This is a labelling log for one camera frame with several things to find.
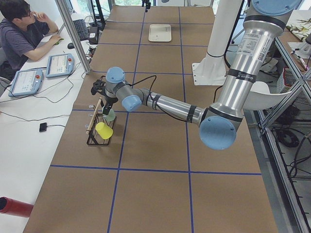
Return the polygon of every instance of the keyboard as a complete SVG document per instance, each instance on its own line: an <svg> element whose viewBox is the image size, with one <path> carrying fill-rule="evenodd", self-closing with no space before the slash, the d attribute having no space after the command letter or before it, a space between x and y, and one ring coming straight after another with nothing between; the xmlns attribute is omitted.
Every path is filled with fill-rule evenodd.
<svg viewBox="0 0 311 233"><path fill-rule="evenodd" d="M86 28L86 23L83 19L78 19L73 21L74 27L80 37L80 41L88 39L88 30Z"/></svg>

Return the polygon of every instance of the white tray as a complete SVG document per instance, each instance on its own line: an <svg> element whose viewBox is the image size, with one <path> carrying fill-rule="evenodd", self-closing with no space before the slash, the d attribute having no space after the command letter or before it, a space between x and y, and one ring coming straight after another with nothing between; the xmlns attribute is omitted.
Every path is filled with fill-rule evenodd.
<svg viewBox="0 0 311 233"><path fill-rule="evenodd" d="M172 40L170 24L151 24L149 27L149 41L170 42Z"/></svg>

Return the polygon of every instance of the white desk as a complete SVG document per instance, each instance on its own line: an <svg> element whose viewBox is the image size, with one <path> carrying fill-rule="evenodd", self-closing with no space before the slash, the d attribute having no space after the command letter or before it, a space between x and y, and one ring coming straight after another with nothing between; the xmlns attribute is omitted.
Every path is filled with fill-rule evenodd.
<svg viewBox="0 0 311 233"><path fill-rule="evenodd" d="M79 58L75 49L69 50L67 44L71 39L66 28L60 33L64 38L59 45L54 46L40 61L28 61L22 70L46 67L49 55L72 53L75 65ZM44 37L42 43L46 42L49 36ZM89 45L82 41L83 48L87 52ZM70 76L73 88L70 93L60 102L51 103L43 98L27 97L20 100L0 103L1 111L22 117L25 119L41 119L59 115L69 115L72 105L79 93L84 73L82 65ZM42 81L42 91L65 77L46 79ZM65 80L37 96L45 96L52 101L57 101L65 96L72 84ZM6 90L0 101L11 100ZM66 125L68 116L46 119L41 121L26 122L15 117L0 114L0 197L9 197L23 202L34 204L45 175L50 166L51 160L63 133L64 127L48 127L46 132L39 133L39 124L47 122L48 125ZM0 229L3 233L21 233L26 226L28 218L0 215Z"/></svg>

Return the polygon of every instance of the red cylinder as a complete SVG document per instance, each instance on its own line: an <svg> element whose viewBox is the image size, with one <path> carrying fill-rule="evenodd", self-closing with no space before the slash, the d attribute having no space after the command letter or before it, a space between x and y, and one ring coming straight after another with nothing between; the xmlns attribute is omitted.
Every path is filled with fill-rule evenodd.
<svg viewBox="0 0 311 233"><path fill-rule="evenodd" d="M33 205L24 203L11 198L0 198L0 213L7 215L15 215L20 217L29 217L33 210Z"/></svg>

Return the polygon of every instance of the gray t-shirt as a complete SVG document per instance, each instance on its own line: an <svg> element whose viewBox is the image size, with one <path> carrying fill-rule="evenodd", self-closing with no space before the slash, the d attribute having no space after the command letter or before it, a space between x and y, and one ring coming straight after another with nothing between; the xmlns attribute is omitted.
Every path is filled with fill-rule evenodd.
<svg viewBox="0 0 311 233"><path fill-rule="evenodd" d="M28 25L26 32L7 19L4 18L2 20L0 23L1 43L13 69L21 69L28 59L24 53L34 50L49 30L47 23L42 23L38 20Z"/></svg>

